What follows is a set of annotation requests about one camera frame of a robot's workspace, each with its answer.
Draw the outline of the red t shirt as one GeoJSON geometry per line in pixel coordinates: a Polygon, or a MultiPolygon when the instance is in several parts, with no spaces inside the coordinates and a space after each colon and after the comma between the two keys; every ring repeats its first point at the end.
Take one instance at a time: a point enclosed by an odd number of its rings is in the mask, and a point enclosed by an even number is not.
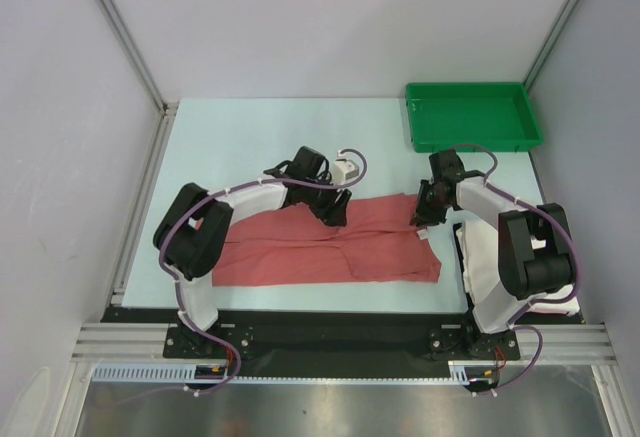
{"type": "Polygon", "coordinates": [[[352,200],[347,225],[329,227],[303,204],[231,226],[211,273],[215,286],[437,282],[442,264],[410,224],[417,197],[352,200]]]}

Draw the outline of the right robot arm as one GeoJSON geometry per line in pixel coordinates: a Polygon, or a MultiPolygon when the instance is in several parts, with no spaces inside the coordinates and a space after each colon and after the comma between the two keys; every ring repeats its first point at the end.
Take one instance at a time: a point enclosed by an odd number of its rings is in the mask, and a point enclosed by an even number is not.
{"type": "Polygon", "coordinates": [[[532,307],[572,301],[581,263],[562,206],[535,206],[497,187],[489,171],[466,169],[456,148],[429,163],[432,176],[420,183],[411,223],[434,227],[451,211],[473,214],[452,226],[469,303],[457,348],[484,358],[532,307]]]}

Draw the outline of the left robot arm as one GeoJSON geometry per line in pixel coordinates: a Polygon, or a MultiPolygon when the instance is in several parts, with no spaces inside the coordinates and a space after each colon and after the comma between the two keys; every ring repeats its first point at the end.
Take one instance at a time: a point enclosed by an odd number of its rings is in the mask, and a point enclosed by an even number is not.
{"type": "Polygon", "coordinates": [[[344,227],[350,188],[368,170],[366,158],[343,149],[334,161],[302,146],[291,160],[263,171],[254,180],[211,192],[184,185],[153,236],[159,265],[173,280],[179,320],[189,330],[186,344],[197,355],[214,354],[221,333],[213,325],[219,312],[205,276],[214,269],[229,229],[249,217],[292,205],[305,205],[327,227],[344,227]]]}

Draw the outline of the green plastic tray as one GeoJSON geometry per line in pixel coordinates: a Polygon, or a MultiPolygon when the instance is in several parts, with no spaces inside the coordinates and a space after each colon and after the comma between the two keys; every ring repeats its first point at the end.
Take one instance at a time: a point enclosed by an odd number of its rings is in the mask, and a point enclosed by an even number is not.
{"type": "Polygon", "coordinates": [[[412,147],[418,153],[460,143],[493,152],[528,152],[543,142],[520,82],[409,83],[405,102],[412,147]]]}

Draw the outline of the aluminium left corner post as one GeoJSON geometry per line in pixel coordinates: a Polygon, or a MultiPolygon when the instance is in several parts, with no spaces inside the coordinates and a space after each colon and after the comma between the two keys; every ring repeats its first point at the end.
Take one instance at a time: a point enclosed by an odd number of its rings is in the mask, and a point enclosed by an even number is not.
{"type": "Polygon", "coordinates": [[[116,3],[116,0],[95,0],[97,6],[111,28],[116,41],[120,45],[126,59],[140,81],[146,95],[160,115],[164,115],[169,107],[163,98],[144,56],[137,45],[129,26],[116,3]]]}

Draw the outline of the aluminium corner post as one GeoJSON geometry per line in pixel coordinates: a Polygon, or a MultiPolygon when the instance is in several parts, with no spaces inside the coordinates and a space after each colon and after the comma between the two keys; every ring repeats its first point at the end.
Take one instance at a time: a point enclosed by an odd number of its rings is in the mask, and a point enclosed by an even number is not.
{"type": "Polygon", "coordinates": [[[169,107],[163,98],[144,56],[137,45],[129,26],[116,3],[116,0],[95,0],[97,6],[111,28],[116,41],[120,45],[126,59],[140,81],[146,95],[160,115],[164,115],[169,107]]]}
{"type": "Polygon", "coordinates": [[[567,28],[571,18],[578,10],[583,0],[564,0],[560,10],[553,21],[553,24],[543,40],[542,46],[537,52],[529,70],[527,71],[523,85],[530,92],[538,78],[540,77],[544,67],[549,61],[556,45],[561,39],[565,29],[567,28]]]}

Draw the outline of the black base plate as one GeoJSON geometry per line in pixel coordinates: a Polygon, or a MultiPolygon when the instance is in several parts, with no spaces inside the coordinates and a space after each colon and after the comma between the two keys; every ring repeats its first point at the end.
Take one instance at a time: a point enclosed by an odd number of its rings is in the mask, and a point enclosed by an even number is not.
{"type": "Polygon", "coordinates": [[[222,312],[199,335],[172,309],[109,307],[108,324],[163,324],[161,355],[227,360],[243,377],[385,379],[440,377],[449,361],[496,365],[523,357],[522,338],[582,324],[581,315],[527,313],[520,331],[483,335],[469,314],[222,312]]]}

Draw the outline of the aluminium front rail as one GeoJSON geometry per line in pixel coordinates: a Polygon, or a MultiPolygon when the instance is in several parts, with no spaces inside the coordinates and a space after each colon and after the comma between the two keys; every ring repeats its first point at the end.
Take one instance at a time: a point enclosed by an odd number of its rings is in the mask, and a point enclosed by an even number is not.
{"type": "MultiPolygon", "coordinates": [[[[613,364],[615,352],[602,325],[541,325],[501,336],[465,337],[458,325],[292,326],[231,325],[218,331],[246,359],[274,351],[321,354],[392,353],[443,361],[513,362],[537,356],[543,364],[613,364]]],[[[178,324],[97,323],[82,326],[72,358],[77,362],[156,362],[224,358],[215,343],[178,324]]]]}

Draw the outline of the aluminium right corner post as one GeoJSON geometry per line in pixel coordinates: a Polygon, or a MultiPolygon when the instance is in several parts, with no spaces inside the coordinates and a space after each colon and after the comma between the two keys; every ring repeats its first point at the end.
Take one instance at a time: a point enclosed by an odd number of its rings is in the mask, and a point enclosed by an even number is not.
{"type": "Polygon", "coordinates": [[[553,21],[553,24],[543,40],[542,46],[537,52],[529,70],[527,71],[523,85],[530,92],[538,78],[540,77],[544,67],[549,61],[556,45],[561,39],[565,29],[567,28],[571,18],[578,10],[583,0],[564,0],[560,10],[553,21]]]}

